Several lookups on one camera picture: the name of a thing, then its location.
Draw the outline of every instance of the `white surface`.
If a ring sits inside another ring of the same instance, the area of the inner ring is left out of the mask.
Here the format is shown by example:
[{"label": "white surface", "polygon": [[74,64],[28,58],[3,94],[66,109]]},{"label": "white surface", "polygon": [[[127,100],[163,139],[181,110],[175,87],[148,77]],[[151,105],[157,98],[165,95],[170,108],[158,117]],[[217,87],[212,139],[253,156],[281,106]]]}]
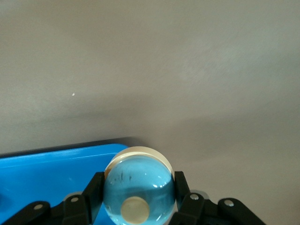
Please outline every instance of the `white surface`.
[{"label": "white surface", "polygon": [[300,223],[298,0],[2,0],[0,78],[0,153],[135,136]]}]

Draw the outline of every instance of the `round pad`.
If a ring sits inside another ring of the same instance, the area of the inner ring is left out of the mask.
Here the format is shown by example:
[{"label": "round pad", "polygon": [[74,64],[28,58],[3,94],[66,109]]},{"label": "round pad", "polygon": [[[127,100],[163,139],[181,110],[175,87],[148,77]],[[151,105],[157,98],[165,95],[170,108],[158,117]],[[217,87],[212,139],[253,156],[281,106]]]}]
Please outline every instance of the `round pad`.
[{"label": "round pad", "polygon": [[122,217],[131,224],[142,224],[148,219],[149,214],[149,205],[137,196],[126,199],[121,206]]}]

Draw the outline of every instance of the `gray wall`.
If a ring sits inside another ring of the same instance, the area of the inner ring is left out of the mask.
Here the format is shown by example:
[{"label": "gray wall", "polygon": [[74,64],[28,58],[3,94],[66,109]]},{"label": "gray wall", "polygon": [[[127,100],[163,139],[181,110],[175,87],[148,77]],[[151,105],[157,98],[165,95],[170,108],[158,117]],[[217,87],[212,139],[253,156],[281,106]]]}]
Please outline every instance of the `gray wall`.
[{"label": "gray wall", "polygon": [[298,0],[2,0],[0,108],[0,153],[132,136],[300,224]]}]

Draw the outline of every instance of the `blue tray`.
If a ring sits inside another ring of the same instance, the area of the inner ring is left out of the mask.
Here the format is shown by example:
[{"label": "blue tray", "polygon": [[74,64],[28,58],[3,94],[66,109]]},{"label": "blue tray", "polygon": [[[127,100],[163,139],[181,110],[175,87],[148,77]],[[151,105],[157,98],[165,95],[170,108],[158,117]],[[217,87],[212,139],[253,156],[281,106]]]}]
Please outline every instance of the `blue tray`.
[{"label": "blue tray", "polygon": [[[83,191],[125,148],[105,144],[0,158],[0,224],[31,202],[47,201],[53,207],[66,195]],[[94,225],[100,224],[114,224],[103,205]]]}]

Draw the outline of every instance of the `blue plastic container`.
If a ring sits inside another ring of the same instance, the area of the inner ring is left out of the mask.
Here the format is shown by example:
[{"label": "blue plastic container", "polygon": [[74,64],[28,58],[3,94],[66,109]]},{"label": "blue plastic container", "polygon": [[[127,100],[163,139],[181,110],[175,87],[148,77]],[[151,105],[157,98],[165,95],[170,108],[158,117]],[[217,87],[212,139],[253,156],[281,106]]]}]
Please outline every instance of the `blue plastic container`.
[{"label": "blue plastic container", "polygon": [[[106,144],[0,158],[0,224],[31,202],[47,201],[53,207],[68,194],[83,191],[126,148]],[[114,225],[104,206],[94,225],[102,224]]]}]

